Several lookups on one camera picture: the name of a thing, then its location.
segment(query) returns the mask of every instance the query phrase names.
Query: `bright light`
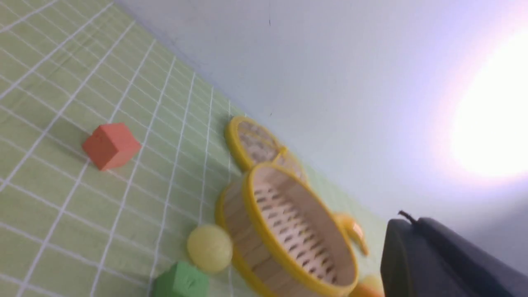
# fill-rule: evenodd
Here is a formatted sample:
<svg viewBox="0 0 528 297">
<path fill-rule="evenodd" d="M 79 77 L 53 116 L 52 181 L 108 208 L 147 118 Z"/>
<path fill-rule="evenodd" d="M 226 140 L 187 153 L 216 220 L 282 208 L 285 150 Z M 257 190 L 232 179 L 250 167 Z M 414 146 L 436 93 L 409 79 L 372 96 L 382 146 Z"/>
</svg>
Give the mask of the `bright light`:
<svg viewBox="0 0 528 297">
<path fill-rule="evenodd" d="M 528 32 L 508 40 L 475 77 L 457 109 L 451 151 L 484 177 L 528 172 Z"/>
</svg>

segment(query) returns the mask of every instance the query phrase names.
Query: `white wall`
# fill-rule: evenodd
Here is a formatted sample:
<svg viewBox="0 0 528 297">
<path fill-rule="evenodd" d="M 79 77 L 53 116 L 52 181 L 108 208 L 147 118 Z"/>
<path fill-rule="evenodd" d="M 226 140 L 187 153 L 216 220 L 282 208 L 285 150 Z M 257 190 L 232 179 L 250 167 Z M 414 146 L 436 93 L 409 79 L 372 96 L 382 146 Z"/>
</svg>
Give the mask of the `white wall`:
<svg viewBox="0 0 528 297">
<path fill-rule="evenodd" d="M 119 0 L 199 73 L 381 216 L 463 233 L 528 193 L 448 151 L 456 104 L 528 2 Z"/>
<path fill-rule="evenodd" d="M 470 240 L 488 253 L 518 271 L 528 275 L 528 201 L 517 209 L 489 222 L 484 228 L 470 235 Z"/>
</svg>

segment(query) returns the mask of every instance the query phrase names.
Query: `green grid mat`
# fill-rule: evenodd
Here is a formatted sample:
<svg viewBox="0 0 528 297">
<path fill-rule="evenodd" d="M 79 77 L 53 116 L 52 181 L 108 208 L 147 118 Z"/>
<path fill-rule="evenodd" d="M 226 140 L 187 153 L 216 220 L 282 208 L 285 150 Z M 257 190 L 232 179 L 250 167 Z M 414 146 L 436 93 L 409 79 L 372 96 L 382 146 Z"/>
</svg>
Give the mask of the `green grid mat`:
<svg viewBox="0 0 528 297">
<path fill-rule="evenodd" d="M 240 175 L 223 129 L 244 113 L 107 0 L 0 0 L 0 49 L 0 295 L 147 296 Z M 143 146 L 99 172 L 81 144 L 113 122 Z M 304 166 L 376 272 L 384 222 Z M 232 268 L 211 277 L 210 296 L 251 295 Z"/>
</svg>

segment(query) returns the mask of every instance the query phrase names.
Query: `wooden block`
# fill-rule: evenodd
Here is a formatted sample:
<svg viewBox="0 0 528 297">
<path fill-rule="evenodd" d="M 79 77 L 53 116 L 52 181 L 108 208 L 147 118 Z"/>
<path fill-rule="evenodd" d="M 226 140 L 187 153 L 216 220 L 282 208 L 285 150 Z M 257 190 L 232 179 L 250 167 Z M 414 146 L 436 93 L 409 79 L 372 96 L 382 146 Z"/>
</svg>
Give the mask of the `wooden block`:
<svg viewBox="0 0 528 297">
<path fill-rule="evenodd" d="M 97 127 L 82 148 L 99 170 L 107 170 L 125 165 L 141 144 L 124 123 L 115 123 Z"/>
</svg>

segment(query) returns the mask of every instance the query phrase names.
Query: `black object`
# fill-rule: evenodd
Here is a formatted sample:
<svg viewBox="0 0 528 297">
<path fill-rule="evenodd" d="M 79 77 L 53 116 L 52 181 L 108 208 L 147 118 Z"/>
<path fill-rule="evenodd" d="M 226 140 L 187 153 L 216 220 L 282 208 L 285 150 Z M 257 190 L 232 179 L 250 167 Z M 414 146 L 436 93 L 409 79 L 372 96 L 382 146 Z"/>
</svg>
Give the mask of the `black object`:
<svg viewBox="0 0 528 297">
<path fill-rule="evenodd" d="M 431 218 L 392 219 L 381 259 L 386 297 L 528 297 L 528 277 Z"/>
</svg>

